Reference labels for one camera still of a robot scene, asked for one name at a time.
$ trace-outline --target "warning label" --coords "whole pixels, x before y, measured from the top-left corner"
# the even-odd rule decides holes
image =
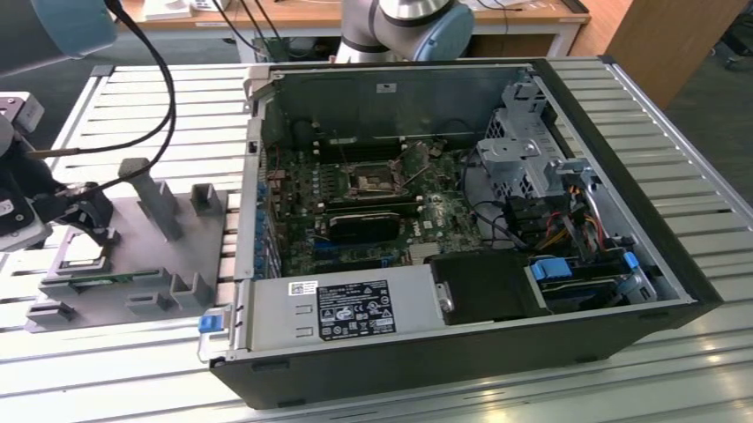
[[[324,341],[396,331],[385,280],[320,286],[316,289],[316,301],[319,338]]]

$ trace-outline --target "blue tab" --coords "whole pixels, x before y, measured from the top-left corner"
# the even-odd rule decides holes
[[[221,315],[202,315],[198,319],[198,333],[218,332],[222,330]]]
[[[530,268],[536,280],[572,276],[567,260],[560,257],[542,258]]]
[[[630,266],[630,269],[636,269],[639,267],[639,263],[638,263],[638,258],[635,257],[635,255],[630,252],[624,253],[622,255],[622,258],[624,258],[624,263],[627,263],[627,266]]]
[[[543,272],[543,268],[540,267],[540,264],[534,263],[532,266],[530,267],[530,270],[532,271],[532,277],[536,280],[542,280],[546,278],[546,273]]]

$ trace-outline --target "motherboard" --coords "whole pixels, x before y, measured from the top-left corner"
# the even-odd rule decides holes
[[[483,249],[459,190],[467,151],[437,138],[329,138],[269,148],[271,215],[283,276],[421,264]]]

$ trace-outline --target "gray floor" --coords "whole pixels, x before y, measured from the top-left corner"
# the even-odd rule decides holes
[[[220,40],[157,41],[168,63],[234,63],[234,46]],[[152,64],[137,41],[117,41],[102,52],[76,62],[0,79],[0,91],[34,93],[46,109],[32,135],[36,148],[46,148],[64,124],[92,67],[97,64]],[[667,115],[691,143],[708,158],[743,198],[753,203],[753,63],[724,70],[708,57],[672,101]]]
[[[670,121],[753,204],[753,63],[710,57],[671,101]]]

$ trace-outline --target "barcode sticker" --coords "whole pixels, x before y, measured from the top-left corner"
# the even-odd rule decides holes
[[[201,27],[204,27],[204,28],[205,27],[213,27],[213,26],[225,27],[226,24],[224,22],[196,22],[196,26],[200,27],[200,28]]]
[[[396,93],[397,92],[397,84],[376,84],[376,93],[385,94],[385,93]]]
[[[303,282],[291,282],[287,285],[288,295],[311,295],[316,293],[317,280],[304,280]]]

